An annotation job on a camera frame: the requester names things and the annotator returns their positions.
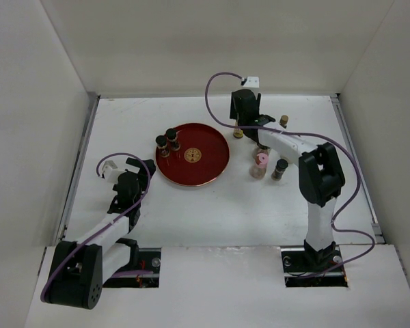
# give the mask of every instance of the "white wall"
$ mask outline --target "white wall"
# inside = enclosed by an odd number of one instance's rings
[[[104,95],[201,94],[221,70],[259,75],[263,91],[339,92],[392,4],[42,2],[84,86]]]
[[[0,0],[0,327],[24,325],[87,106],[40,2]]]
[[[340,97],[386,240],[410,283],[410,0],[396,0]]]

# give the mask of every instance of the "white enclosure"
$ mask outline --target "white enclosure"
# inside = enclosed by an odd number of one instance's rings
[[[228,85],[237,87],[237,80]],[[263,95],[261,109],[273,117],[289,116],[289,131],[312,131],[346,145],[340,130],[340,116],[328,96]],[[230,96],[210,97],[215,114],[226,120]],[[97,108],[90,142],[82,167],[76,198],[68,222],[66,240],[74,241],[105,216],[115,195],[112,186],[100,179],[94,168],[105,155],[125,149],[142,159],[154,157],[154,136],[188,122],[214,127],[228,141],[230,160],[225,171],[209,185],[191,188],[176,186],[157,172],[148,197],[143,200],[137,227],[129,237],[140,247],[210,247],[300,245],[307,234],[308,206],[298,184],[298,169],[290,165],[279,182],[267,178],[255,181],[249,174],[255,144],[248,138],[232,136],[232,129],[218,125],[208,114],[203,97],[102,99]],[[339,208],[355,190],[355,173],[342,153],[346,184],[338,198]],[[271,163],[279,158],[270,153]],[[125,157],[114,157],[119,167]],[[356,200],[340,215],[342,229],[358,229],[373,236],[372,213],[361,189]],[[360,234],[336,234],[338,244],[365,244]]]
[[[262,92],[341,94],[410,285],[410,0],[0,0],[0,327],[25,324],[94,104],[87,92],[200,96],[222,70],[260,76]],[[390,295],[409,298],[385,249],[386,281],[400,281]]]

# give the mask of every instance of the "small jar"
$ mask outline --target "small jar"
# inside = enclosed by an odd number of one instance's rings
[[[156,137],[156,146],[159,150],[159,155],[163,158],[166,158],[170,155],[170,150],[167,146],[167,140],[163,135]]]
[[[243,138],[243,130],[241,128],[235,128],[234,132],[232,133],[234,138],[241,139]]]
[[[281,118],[279,119],[279,125],[282,126],[283,128],[287,128],[287,123],[288,123],[288,116],[287,115],[283,115],[281,116]],[[285,156],[280,156],[281,159],[287,161],[287,164],[291,164],[290,160],[285,157]]]
[[[260,143],[257,143],[257,146],[255,147],[254,151],[252,152],[252,158],[256,159],[258,154],[266,154],[267,156],[270,155],[271,149],[270,147],[263,146]]]
[[[272,179],[274,179],[275,181],[280,181],[287,167],[288,162],[285,159],[278,159],[278,162],[276,162],[275,169],[272,173]]]
[[[167,139],[169,140],[170,148],[174,152],[177,152],[180,149],[180,144],[178,141],[178,131],[174,128],[169,128],[167,131],[165,131],[165,135],[167,135]]]
[[[288,116],[287,115],[281,116],[281,118],[279,119],[279,125],[282,126],[283,128],[287,128],[287,123],[288,123]]]
[[[251,176],[258,180],[263,179],[266,175],[268,162],[269,156],[267,154],[258,154],[255,158],[255,164],[253,164],[249,170]]]

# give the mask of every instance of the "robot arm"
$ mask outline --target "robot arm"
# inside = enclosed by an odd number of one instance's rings
[[[139,161],[127,159],[126,163],[138,168],[138,173],[118,169],[113,161],[105,162],[102,167],[102,177],[113,183],[113,190],[117,192],[105,218],[81,238],[62,241],[55,248],[50,275],[78,244],[105,229],[66,263],[46,292],[47,303],[92,309],[100,299],[102,285],[124,266],[136,265],[139,251],[137,242],[123,237],[137,224],[141,204],[116,222],[113,220],[141,197],[147,186],[148,176]],[[156,170],[154,162],[147,160],[144,163],[152,176]]]
[[[230,118],[239,126],[283,128],[268,115],[260,115],[260,95],[251,90],[232,92]],[[299,190],[308,202],[308,231],[304,240],[307,259],[321,265],[335,249],[331,219],[344,175],[335,147],[330,143],[314,145],[299,136],[244,128],[244,134],[270,147],[299,167]]]

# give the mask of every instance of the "round red plate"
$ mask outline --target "round red plate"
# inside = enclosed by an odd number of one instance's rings
[[[156,149],[156,164],[170,181],[183,186],[201,186],[215,180],[230,160],[228,143],[214,128],[200,123],[177,126],[180,149],[166,159]]]

